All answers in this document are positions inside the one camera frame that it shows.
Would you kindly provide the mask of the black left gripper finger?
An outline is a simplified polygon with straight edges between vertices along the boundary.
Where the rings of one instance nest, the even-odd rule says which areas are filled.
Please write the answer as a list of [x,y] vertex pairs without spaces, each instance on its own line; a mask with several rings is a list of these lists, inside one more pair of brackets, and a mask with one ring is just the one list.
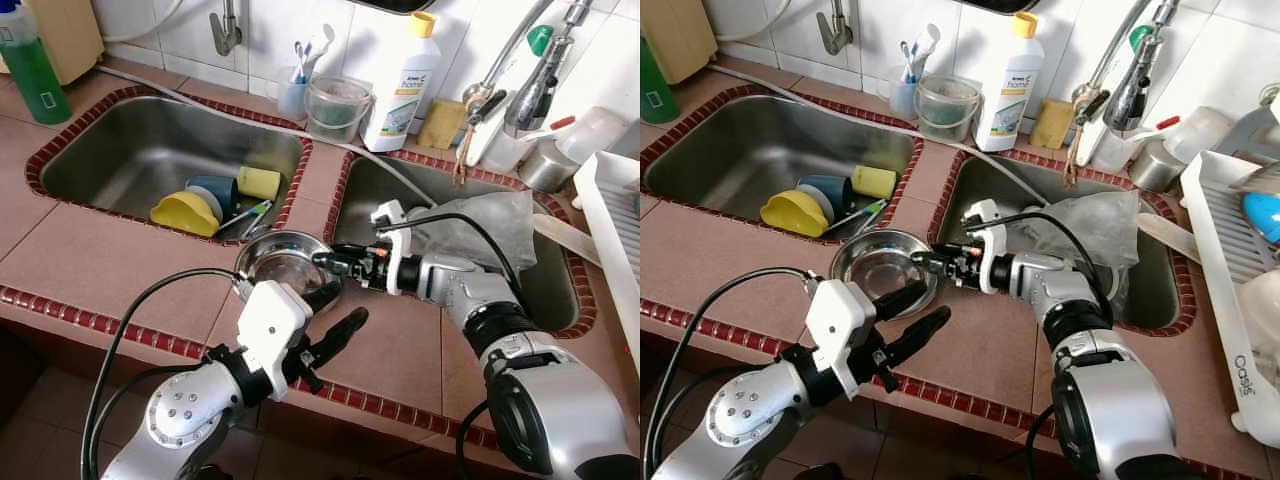
[[909,316],[927,305],[925,297],[931,293],[924,280],[911,282],[896,291],[882,294],[873,300],[876,307],[876,320],[887,323],[901,316]]
[[899,365],[904,364],[911,356],[923,349],[931,340],[931,338],[945,326],[952,316],[952,310],[948,306],[941,306],[924,317],[916,320],[913,325],[908,326],[901,337],[884,348],[884,366],[888,369],[896,369]]
[[369,310],[365,307],[353,308],[334,326],[325,332],[320,340],[308,347],[308,367],[321,369],[337,357],[351,342],[355,334],[365,326],[369,320]]
[[332,282],[306,282],[298,293],[300,302],[311,315],[319,315],[329,310],[340,297],[344,288],[343,280]]

